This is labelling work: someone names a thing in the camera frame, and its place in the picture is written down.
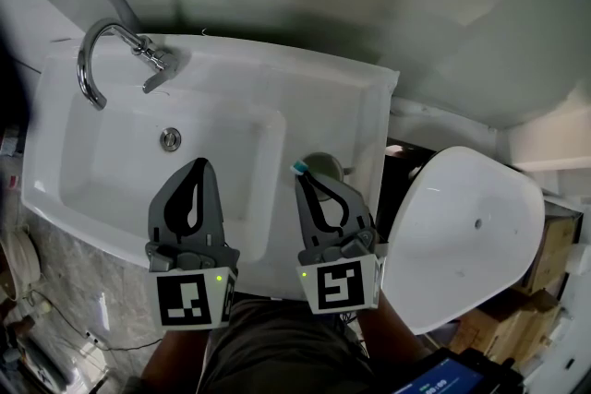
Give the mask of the round beige bucket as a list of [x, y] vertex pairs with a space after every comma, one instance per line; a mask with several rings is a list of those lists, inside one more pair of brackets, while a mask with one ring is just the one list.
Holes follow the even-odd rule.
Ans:
[[27, 227], [0, 236], [0, 288], [12, 300], [25, 296], [41, 278], [41, 263]]

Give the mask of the white oval bathtub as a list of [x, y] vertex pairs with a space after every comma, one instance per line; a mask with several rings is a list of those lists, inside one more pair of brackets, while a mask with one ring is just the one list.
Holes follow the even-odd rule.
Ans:
[[519, 281], [544, 220], [543, 194], [531, 178], [473, 149], [444, 149], [398, 208], [382, 291], [413, 333], [429, 332]]

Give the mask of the white ceramic washbasin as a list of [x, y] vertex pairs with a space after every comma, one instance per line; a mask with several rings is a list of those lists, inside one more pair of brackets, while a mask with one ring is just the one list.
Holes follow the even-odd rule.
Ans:
[[[177, 75], [145, 94], [150, 69], [116, 37], [100, 38], [97, 111], [79, 89], [78, 41], [46, 58], [33, 102], [21, 181], [25, 206], [60, 229], [146, 266], [149, 205], [198, 157], [217, 177], [226, 242], [240, 252], [236, 288], [302, 299], [304, 244], [290, 166], [313, 152], [355, 167], [348, 183], [378, 206], [392, 94], [382, 66], [238, 39], [170, 35]], [[164, 151], [160, 135], [182, 138]]]

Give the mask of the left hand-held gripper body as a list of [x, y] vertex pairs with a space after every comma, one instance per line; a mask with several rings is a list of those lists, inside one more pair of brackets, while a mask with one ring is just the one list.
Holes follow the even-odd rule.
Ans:
[[229, 325], [240, 252], [229, 245], [146, 244], [151, 312], [162, 330]]

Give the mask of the chrome faucet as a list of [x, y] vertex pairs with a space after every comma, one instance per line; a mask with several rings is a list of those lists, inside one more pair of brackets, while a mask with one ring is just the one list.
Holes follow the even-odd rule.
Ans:
[[92, 75], [92, 55], [96, 42], [106, 33], [113, 33], [129, 48], [131, 53], [149, 66], [154, 74], [142, 85], [149, 94], [177, 74], [178, 58], [158, 47], [148, 36], [138, 35], [114, 18], [104, 18], [94, 23], [86, 32], [78, 50], [77, 77], [79, 88], [95, 110], [105, 108], [107, 99], [98, 90]]

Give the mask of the person's right forearm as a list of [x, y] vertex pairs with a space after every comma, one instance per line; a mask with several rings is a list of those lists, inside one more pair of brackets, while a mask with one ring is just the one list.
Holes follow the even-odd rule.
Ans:
[[358, 311], [356, 320], [373, 364], [410, 365], [431, 354], [398, 316], [383, 291], [378, 307]]

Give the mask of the person's left forearm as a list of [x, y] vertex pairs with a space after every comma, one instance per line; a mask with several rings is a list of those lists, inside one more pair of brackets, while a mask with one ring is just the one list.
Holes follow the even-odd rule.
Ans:
[[150, 394], [196, 394], [210, 332], [167, 331], [140, 376]]

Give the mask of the grey cup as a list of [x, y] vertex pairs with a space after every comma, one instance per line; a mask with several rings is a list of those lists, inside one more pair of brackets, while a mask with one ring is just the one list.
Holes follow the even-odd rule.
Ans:
[[303, 174], [303, 195], [306, 202], [311, 202], [312, 198], [319, 203], [328, 200], [335, 200], [342, 203], [343, 197], [333, 192], [326, 185], [318, 186], [318, 177], [324, 176], [340, 183], [344, 178], [351, 175], [356, 168], [344, 167], [333, 155], [326, 152], [313, 152], [304, 157], [303, 163], [306, 169]]

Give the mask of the white sliding door frame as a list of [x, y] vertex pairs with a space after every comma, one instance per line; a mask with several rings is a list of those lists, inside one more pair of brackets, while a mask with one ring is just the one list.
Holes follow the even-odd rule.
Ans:
[[591, 206], [591, 79], [553, 110], [501, 130], [497, 151], [544, 190]]

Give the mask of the black device with blue screen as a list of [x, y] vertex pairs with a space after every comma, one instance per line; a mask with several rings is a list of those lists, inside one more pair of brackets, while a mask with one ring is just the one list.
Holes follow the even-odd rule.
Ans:
[[473, 348], [441, 348], [410, 368], [392, 394], [525, 394], [514, 363], [508, 358], [498, 364]]

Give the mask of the person's grey shorts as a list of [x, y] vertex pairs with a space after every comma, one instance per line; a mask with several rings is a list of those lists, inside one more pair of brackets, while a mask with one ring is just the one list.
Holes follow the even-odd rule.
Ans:
[[375, 381], [339, 316], [294, 301], [244, 299], [208, 342], [196, 394], [359, 394]]

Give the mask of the small cardboard box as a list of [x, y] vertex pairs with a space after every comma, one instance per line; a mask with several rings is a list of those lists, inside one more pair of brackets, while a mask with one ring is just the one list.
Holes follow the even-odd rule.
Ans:
[[546, 289], [565, 272], [576, 227], [573, 217], [546, 220], [540, 247], [524, 280], [523, 291], [526, 294]]

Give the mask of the large cardboard box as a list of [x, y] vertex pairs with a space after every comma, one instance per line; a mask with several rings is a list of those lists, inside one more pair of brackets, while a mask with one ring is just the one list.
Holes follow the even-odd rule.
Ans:
[[512, 358], [522, 368], [545, 344], [560, 310], [559, 300], [544, 290], [530, 296], [506, 290], [462, 315], [448, 348], [472, 348], [498, 364]]

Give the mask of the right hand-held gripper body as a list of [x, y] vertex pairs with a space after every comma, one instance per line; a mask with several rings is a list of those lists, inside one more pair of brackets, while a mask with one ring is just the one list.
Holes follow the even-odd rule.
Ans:
[[299, 254], [297, 276], [313, 314], [378, 307], [384, 262], [375, 252], [378, 240], [368, 228]]

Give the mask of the chrome washbasin drain plug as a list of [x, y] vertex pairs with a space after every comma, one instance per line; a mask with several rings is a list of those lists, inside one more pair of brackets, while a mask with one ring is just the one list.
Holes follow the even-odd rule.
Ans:
[[165, 128], [160, 135], [160, 145], [164, 151], [176, 151], [182, 142], [179, 131], [174, 127]]

